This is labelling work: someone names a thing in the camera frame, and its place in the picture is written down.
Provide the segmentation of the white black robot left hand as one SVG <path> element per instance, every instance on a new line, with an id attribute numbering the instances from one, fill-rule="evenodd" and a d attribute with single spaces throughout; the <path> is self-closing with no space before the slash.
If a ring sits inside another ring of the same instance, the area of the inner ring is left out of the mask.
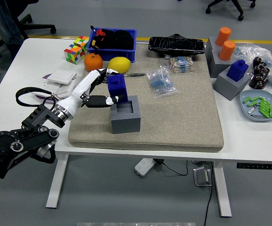
<path id="1" fill-rule="evenodd" d="M 105 108 L 118 103 L 127 97 L 126 94 L 117 94 L 114 96 L 90 95 L 93 89 L 101 84 L 106 76 L 119 74 L 113 69 L 97 69 L 89 72 L 82 81 L 74 88 L 69 97 L 58 101 L 53 108 L 59 118 L 71 120 L 76 116 L 77 109 L 86 105 L 88 108 Z"/>

